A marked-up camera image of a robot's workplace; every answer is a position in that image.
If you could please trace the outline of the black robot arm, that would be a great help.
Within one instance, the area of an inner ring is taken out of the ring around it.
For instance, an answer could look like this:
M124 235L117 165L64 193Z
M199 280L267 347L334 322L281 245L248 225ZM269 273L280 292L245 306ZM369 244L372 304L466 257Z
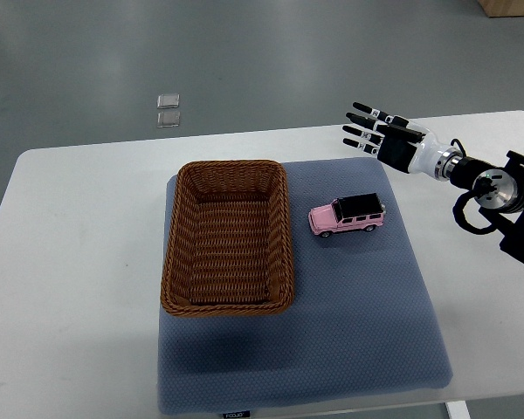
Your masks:
M498 231L500 250L524 264L524 155L507 152L503 167L468 155L458 139L445 144L427 127L356 102L346 114L344 143L406 174L425 174L463 189L452 207L456 224L476 236Z

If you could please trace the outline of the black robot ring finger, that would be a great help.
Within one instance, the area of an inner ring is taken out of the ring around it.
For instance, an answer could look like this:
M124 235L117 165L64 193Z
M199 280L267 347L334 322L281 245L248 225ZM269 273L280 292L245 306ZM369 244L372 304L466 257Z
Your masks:
M383 137L377 133L365 131L361 128L352 127L350 125L344 125L342 130L345 133L352 135L352 137L344 138L342 140L345 144L381 144L383 141Z

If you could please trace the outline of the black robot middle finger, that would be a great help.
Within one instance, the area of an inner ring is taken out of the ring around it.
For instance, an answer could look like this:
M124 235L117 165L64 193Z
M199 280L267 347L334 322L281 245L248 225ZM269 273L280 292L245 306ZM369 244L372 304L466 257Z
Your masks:
M351 123L372 131L377 131L379 127L388 126L388 124L384 121L380 121L371 117L361 116L355 113L346 113L346 117L349 119Z

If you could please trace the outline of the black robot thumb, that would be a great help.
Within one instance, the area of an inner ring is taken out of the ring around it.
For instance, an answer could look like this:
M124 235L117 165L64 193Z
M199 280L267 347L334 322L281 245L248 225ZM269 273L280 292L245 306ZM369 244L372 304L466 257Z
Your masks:
M424 134L420 131L409 129L407 127L400 127L396 125L388 125L389 132L387 136L392 139L400 141L422 141Z

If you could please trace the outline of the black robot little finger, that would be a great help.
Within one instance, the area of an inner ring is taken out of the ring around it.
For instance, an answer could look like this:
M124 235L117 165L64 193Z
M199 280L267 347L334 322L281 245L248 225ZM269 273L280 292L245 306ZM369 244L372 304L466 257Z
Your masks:
M361 141L357 141L357 140L353 140L349 138L344 138L342 142L345 145L348 145L352 148L357 148L361 150L362 152L367 153L369 155L377 155L379 151L379 147L372 143L361 142Z

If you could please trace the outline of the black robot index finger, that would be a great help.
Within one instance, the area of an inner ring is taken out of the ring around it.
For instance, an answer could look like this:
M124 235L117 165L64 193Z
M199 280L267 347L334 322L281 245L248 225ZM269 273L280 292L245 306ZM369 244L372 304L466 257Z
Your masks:
M354 102L353 108L369 115L370 117L374 118L375 120L379 120L384 123L395 123L396 122L395 115L386 113L380 109L376 109L376 108L364 105L359 102Z

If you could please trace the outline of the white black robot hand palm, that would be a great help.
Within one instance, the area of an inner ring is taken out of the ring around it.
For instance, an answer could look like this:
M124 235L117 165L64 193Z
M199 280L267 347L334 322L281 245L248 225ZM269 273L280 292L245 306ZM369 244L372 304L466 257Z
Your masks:
M383 136L379 146L378 160L386 165L407 174L424 173L432 178L445 178L442 174L446 162L446 145L429 129L414 121L396 116L395 123L424 134L422 141L400 141L387 136L387 127L379 127L377 132Z

